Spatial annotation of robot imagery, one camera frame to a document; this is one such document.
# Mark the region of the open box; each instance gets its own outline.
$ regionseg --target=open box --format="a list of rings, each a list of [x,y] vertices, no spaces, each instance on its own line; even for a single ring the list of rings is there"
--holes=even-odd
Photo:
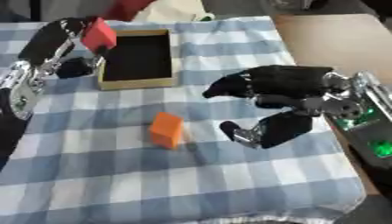
[[[102,90],[177,85],[168,30],[117,31],[117,45],[98,66]]]

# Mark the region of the green light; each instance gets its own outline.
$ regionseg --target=green light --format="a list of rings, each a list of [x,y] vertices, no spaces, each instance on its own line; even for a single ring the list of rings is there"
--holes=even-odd
[[[392,156],[392,143],[387,141],[373,141],[370,143],[375,155],[379,158]]]

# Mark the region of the checkered tablecloth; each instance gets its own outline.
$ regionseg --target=checkered tablecloth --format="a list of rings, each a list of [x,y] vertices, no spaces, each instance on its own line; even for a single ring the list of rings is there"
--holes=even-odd
[[[1,67],[41,25],[0,24]],[[49,80],[0,173],[0,223],[327,223],[364,199],[323,118],[315,119],[311,133],[252,150],[228,141],[219,124],[232,120],[250,128],[277,111],[201,96],[225,74],[294,63],[269,17],[111,25],[170,29],[179,85],[102,92],[94,76]],[[86,54],[81,45],[73,52]],[[184,118],[176,151],[149,141],[160,111]]]

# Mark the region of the orange cube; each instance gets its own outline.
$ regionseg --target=orange cube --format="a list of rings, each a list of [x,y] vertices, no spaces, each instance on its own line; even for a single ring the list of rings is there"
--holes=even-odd
[[[109,50],[116,46],[117,35],[110,26],[105,24],[105,21],[101,17],[98,17],[86,30],[84,37],[81,38],[81,43],[93,53],[100,46],[106,46]]]
[[[150,139],[154,144],[176,150],[182,130],[182,119],[175,115],[159,112],[150,126]]]

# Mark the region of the wooden table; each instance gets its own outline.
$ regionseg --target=wooden table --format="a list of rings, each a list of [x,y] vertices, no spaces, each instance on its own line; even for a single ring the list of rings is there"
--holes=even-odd
[[[331,66],[344,74],[359,71],[375,74],[392,84],[392,35],[376,17],[367,14],[327,16],[277,16],[276,28],[289,52],[301,66]],[[360,174],[367,194],[379,192],[348,149],[335,135]]]

